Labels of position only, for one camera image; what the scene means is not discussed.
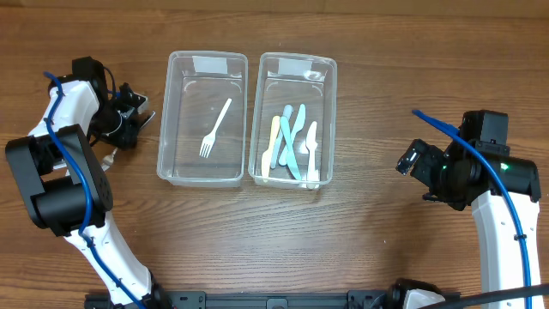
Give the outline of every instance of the plastic fork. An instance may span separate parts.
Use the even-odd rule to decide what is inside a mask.
[[[221,120],[223,120],[223,118],[225,117],[226,110],[229,109],[231,102],[231,98],[226,100],[225,105],[221,110],[220,116],[217,118],[217,121],[215,121],[214,129],[202,139],[202,146],[200,147],[200,156],[202,158],[209,157],[209,153],[212,151],[215,143],[215,132],[217,132],[217,128],[220,127]]]

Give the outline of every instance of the wooden table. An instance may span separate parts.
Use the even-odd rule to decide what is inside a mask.
[[[548,28],[518,19],[3,8],[0,144],[39,122],[49,101],[42,71],[68,74],[73,58],[99,59],[160,112],[171,52],[241,52],[250,61],[251,124],[264,52],[330,57],[339,66],[335,176],[318,193],[257,187],[247,174],[234,190],[172,186],[156,175],[160,117],[136,150],[119,154],[107,173],[113,213],[164,287],[344,292],[403,276],[478,293],[471,209],[422,202],[426,188],[395,171],[414,138],[449,143],[413,108],[453,124],[481,108],[510,115],[511,153],[540,169],[547,282]],[[99,157],[110,150],[96,149]],[[1,306],[81,308],[84,294],[105,292],[74,247],[32,224],[3,152],[0,161]]]

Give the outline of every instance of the blue cable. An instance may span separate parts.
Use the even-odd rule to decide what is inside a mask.
[[[501,178],[499,178],[496,171],[494,171],[493,167],[490,165],[490,163],[485,159],[485,157],[477,151],[473,146],[468,144],[466,141],[464,141],[462,138],[460,138],[457,135],[457,132],[459,130],[455,128],[451,124],[446,124],[445,122],[442,122],[440,120],[437,120],[435,118],[431,118],[427,115],[425,115],[422,111],[419,110],[413,110],[412,113],[428,124],[432,125],[433,127],[439,129],[441,132],[452,138],[454,141],[462,145],[468,152],[471,153],[481,164],[490,176],[492,177],[494,183],[498,186],[499,190],[501,191],[502,196],[505,199],[505,202],[507,203],[507,206],[509,208],[509,212],[511,214],[511,219],[513,220],[513,224],[515,225],[515,230],[517,235],[523,235],[522,233],[522,225],[521,220],[518,217],[518,214],[516,213],[515,205],[513,204],[513,200],[511,200],[511,196],[509,195],[509,192],[507,191],[507,188],[505,188],[505,185]],[[532,285],[532,279],[530,278],[530,262],[528,257],[528,249],[526,247],[526,240],[524,238],[518,239],[519,245],[521,247],[521,257],[522,257],[522,273],[524,274],[524,286],[530,287]],[[527,297],[524,299],[526,308],[532,309],[532,298]]]
[[[75,159],[70,155],[70,153],[67,151],[67,149],[63,146],[55,132],[53,131],[51,127],[51,120],[53,119],[53,116],[55,115],[55,111],[59,107],[59,103],[61,103],[61,100],[64,97],[63,93],[63,87],[61,85],[61,82],[50,72],[44,72],[44,76],[51,79],[53,82],[55,82],[57,87],[57,99],[51,106],[50,112],[48,113],[48,118],[45,119],[45,127],[48,130],[48,134],[50,134],[51,140],[59,151],[61,151],[61,154],[63,155],[63,158],[65,159],[68,166],[71,166],[73,170],[75,171],[76,175],[78,176],[78,179],[80,180],[82,184],[82,188],[84,189],[84,193],[86,194],[86,214],[84,215],[84,220],[82,221],[82,225],[78,229],[78,234],[86,241],[87,246],[89,247],[90,251],[92,252],[92,255],[94,256],[95,262],[100,266],[100,268],[105,271],[105,273],[116,283],[117,287],[121,288],[126,295],[133,301],[139,309],[146,309],[145,306],[123,285],[123,283],[112,273],[111,270],[106,266],[106,264],[103,262],[99,254],[97,253],[97,250],[95,249],[94,241],[87,236],[84,233],[84,229],[89,224],[91,217],[92,217],[92,207],[94,204],[94,200],[92,198],[92,192],[90,190],[89,183],[86,180],[86,177],[84,177],[84,173],[76,164]]]

